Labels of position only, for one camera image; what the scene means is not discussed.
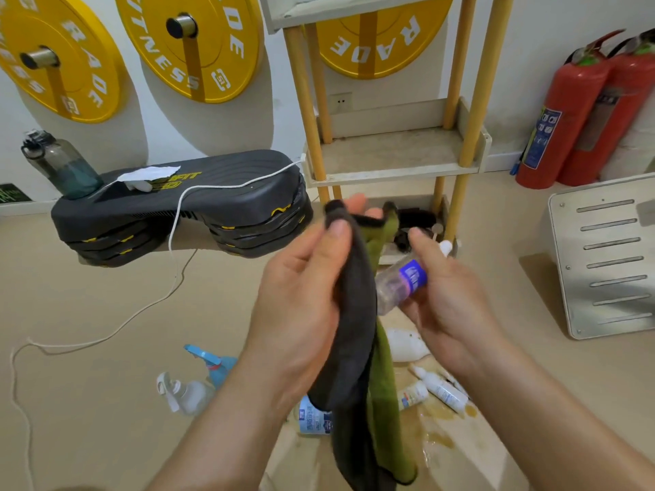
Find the white wall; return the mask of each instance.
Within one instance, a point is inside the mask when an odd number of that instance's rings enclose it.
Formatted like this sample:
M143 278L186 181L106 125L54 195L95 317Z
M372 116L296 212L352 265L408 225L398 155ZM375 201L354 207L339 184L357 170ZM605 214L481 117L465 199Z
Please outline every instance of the white wall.
M108 122L74 123L18 92L0 73L0 182L13 182L36 200L57 197L19 151L21 134L36 127L70 140L101 172L254 148L300 154L304 132L280 32L265 36L267 58L241 96L204 105L170 90L142 65L113 0L84 1L123 55L131 78L128 104ZM356 109L445 97L460 5L454 0L434 41L399 73L357 81L326 67L327 92L352 91ZM492 151L522 149L553 73L572 50L619 27L630 35L649 29L651 6L652 0L515 0L487 116ZM462 88L469 99L490 9L491 0L478 0ZM247 130L243 122L250 124Z

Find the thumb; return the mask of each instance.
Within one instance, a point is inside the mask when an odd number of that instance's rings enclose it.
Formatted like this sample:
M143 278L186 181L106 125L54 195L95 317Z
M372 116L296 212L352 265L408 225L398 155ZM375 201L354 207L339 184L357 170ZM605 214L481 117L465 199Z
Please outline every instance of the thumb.
M332 222L325 231L303 271L303 284L314 296L325 293L325 297L332 297L341 268L348 259L351 241L352 229L344 219Z
M432 241L421 229L413 227L409 230L409 243L414 252L425 265L427 272L439 272L446 264L446 256L453 245L444 240L441 244Z

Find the floor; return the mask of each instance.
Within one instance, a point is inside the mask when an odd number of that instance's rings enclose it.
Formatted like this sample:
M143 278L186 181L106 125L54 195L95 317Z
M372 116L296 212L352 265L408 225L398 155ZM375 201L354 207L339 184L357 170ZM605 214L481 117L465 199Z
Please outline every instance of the floor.
M428 194L432 181L369 184L363 190L370 196ZM354 189L344 187L345 194L351 192ZM539 255L542 246L536 236L549 194L522 189L506 172L472 176L458 257L489 287L508 334L601 419L655 460L655 332L582 342L564 335L558 327L557 280L552 264ZM191 253L177 251L176 258L186 261ZM170 413L157 395L157 375L170 371L182 380L205 377L204 365L183 349L185 343L217 354L239 354L266 260L200 250L176 294L141 314L110 341L69 355L44 355L36 348L20 354L18 396L34 424L37 490L143 488L189 424L189 419ZM47 214L0 219L0 268L0 351L5 357L25 337L61 344L107 335L165 294L174 273L166 253L153 253L118 269L80 265L76 254L57 239ZM386 325L408 327L398 313ZM0 393L9 392L9 381L9 364L3 361ZM413 427L422 413L418 414L406 424ZM7 489L27 489L24 441L20 414L5 396L0 397L0 475ZM447 448L446 443L434 444ZM296 442L278 454L273 475L278 491L340 489L327 440L303 444L312 451ZM465 459L440 458L427 462L430 472L422 473L414 489L484 489L471 486L470 480L464 487L456 479L470 474ZM321 470L305 472L307 468ZM498 491L520 488L505 477L485 486Z

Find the yellow weight plate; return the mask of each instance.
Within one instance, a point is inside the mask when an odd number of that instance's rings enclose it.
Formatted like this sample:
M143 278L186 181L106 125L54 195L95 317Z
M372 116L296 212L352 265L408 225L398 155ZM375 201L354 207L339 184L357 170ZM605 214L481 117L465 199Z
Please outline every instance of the yellow weight plate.
M116 0L132 43L152 71L184 96L238 96L264 50L258 0Z
M0 66L40 104L76 122L103 122L122 103L120 52L80 0L0 0Z
M409 65L443 25L453 0L425 0L316 23L321 57L355 79L376 79Z

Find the slot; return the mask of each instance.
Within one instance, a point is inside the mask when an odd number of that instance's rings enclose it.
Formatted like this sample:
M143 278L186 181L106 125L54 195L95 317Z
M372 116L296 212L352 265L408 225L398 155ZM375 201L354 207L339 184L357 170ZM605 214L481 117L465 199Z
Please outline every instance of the slot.
M624 315L623 317L613 317L611 319L602 320L598 322L598 325L613 324L616 322L626 322L629 320L637 320L637 319L647 319L648 317L652 317L652 316L653 316L652 312L635 313L634 315Z
M643 279L648 279L648 276L646 274L642 274L641 276L629 276L627 278L609 279L606 281L596 281L590 283L589 287L609 286L610 284L631 283L634 281L641 281Z
M639 262L643 260L643 256L628 256L627 258L618 258L616 260L608 260L607 262L598 262L587 265L587 268L609 267L610 265L626 264L630 262Z
M622 303L624 301L645 300L647 298L650 298L651 296L652 295L650 293L645 293L643 295L634 295L632 297L613 298L611 300L594 301L593 305L594 306L611 305L614 303Z
M614 221L614 222L603 222L602 224L594 224L593 226L582 226L580 228L581 231L593 231L596 229L605 229L608 227L615 227L615 226L624 226L626 224L634 224L637 222L636 219L624 219L622 221Z
M626 238L616 239L615 241L606 241L604 243L596 243L595 245L585 245L582 248L585 250L595 250L596 248L607 248L608 246L626 245L628 243L639 243L641 238Z
M578 208L576 212L582 213L582 212L591 212L593 210L602 210L604 208L622 207L624 205L632 205L634 204L634 202L635 202L634 199L624 199L620 202L603 203L601 205L592 205L590 207Z

